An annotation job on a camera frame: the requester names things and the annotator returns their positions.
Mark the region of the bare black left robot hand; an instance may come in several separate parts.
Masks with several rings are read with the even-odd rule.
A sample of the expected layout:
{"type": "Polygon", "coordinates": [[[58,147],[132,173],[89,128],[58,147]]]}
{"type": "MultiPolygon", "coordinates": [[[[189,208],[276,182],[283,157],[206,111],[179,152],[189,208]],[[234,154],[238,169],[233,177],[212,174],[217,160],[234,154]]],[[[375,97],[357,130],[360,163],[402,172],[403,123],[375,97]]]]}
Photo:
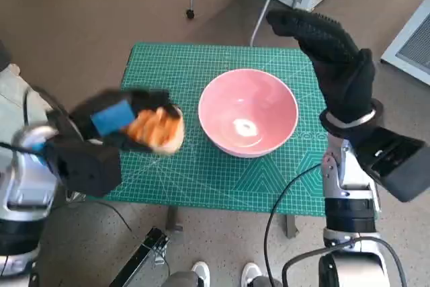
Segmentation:
{"type": "Polygon", "coordinates": [[[183,113],[167,90],[107,89],[69,114],[86,140],[123,151],[172,155],[185,137],[183,113]]]}

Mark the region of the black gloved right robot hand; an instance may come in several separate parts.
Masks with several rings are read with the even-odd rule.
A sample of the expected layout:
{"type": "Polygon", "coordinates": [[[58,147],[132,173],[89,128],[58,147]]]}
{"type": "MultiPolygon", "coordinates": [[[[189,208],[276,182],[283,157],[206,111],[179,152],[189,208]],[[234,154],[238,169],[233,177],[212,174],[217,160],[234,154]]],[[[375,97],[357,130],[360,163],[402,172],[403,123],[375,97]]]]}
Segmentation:
{"type": "Polygon", "coordinates": [[[271,9],[266,19],[275,35],[294,38],[308,56],[326,107],[336,119],[348,124],[371,112],[371,50],[358,48],[339,22],[319,13],[271,9]]]}

